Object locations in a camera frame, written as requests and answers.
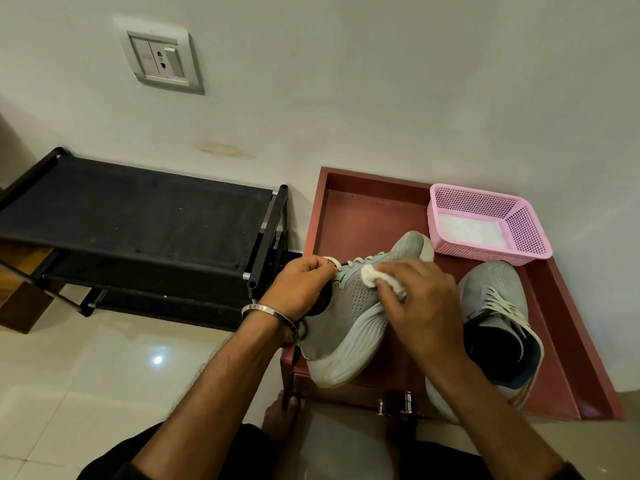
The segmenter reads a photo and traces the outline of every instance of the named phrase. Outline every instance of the forearm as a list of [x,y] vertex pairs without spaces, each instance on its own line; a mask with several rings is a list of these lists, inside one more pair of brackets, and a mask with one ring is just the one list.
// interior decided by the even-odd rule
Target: forearm
[[133,464],[157,480],[217,478],[264,371],[284,341],[274,317],[251,313]]
[[564,462],[467,357],[424,368],[497,480],[549,479]]

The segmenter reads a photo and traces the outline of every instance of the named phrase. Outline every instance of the wall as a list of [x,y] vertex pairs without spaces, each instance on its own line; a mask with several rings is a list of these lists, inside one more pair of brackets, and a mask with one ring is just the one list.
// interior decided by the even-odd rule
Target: wall
[[[206,96],[140,84],[114,15],[186,27]],[[0,184],[60,144],[286,182],[298,248],[322,165],[517,193],[615,386],[640,388],[638,15],[640,0],[2,0],[0,114],[24,151],[0,153]]]

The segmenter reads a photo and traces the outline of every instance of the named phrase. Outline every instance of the shoe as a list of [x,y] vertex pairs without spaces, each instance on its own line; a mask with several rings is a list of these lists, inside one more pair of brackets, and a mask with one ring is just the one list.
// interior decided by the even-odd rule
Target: shoe
[[[458,284],[465,320],[465,348],[485,377],[517,408],[527,400],[544,356],[529,325],[529,310],[516,270],[504,261],[487,261]],[[433,405],[452,422],[458,418],[426,380]]]
[[429,238],[409,231],[388,253],[346,264],[327,258],[335,263],[338,274],[326,288],[329,296],[325,296],[324,309],[302,319],[298,343],[311,379],[319,387],[340,387],[356,377],[373,358],[384,336],[387,318],[377,291],[362,282],[363,266],[408,257],[433,261]]

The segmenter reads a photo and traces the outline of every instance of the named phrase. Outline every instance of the floor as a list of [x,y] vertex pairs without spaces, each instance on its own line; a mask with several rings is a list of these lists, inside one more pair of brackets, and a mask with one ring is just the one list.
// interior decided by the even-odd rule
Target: floor
[[[64,293],[80,299],[85,289]],[[0,330],[0,480],[69,480],[122,439],[165,418],[227,332],[53,303],[28,335]],[[260,425],[281,387],[274,357],[245,421]],[[532,420],[588,479],[640,470],[637,396],[626,423]],[[276,478],[390,479],[385,420],[372,411],[307,403]],[[419,439],[473,451],[465,432],[423,422]]]

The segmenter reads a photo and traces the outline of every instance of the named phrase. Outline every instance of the white shoelace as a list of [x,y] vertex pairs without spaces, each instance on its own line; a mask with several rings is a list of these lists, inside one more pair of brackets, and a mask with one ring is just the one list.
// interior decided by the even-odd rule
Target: white shoelace
[[[380,256],[380,254],[385,254],[385,252],[384,251],[379,252],[378,254],[376,254],[376,256]],[[336,266],[336,268],[338,268],[338,271],[342,271],[342,265],[338,261],[338,259],[332,258],[332,257],[329,257],[329,256],[325,256],[324,258],[325,259],[329,259],[329,261],[331,261]],[[367,256],[364,259],[363,258],[354,258],[353,261],[347,261],[347,264],[349,265],[349,267],[353,267],[353,263],[355,263],[355,262],[359,262],[361,264],[364,264],[364,261],[366,261],[367,259],[375,259],[375,258],[376,258],[375,256]]]
[[487,296],[484,299],[483,309],[492,310],[500,313],[505,317],[508,317],[515,325],[516,332],[523,338],[526,338],[523,328],[530,328],[527,319],[522,312],[510,301],[505,300],[500,296],[500,293],[492,287],[487,286]]

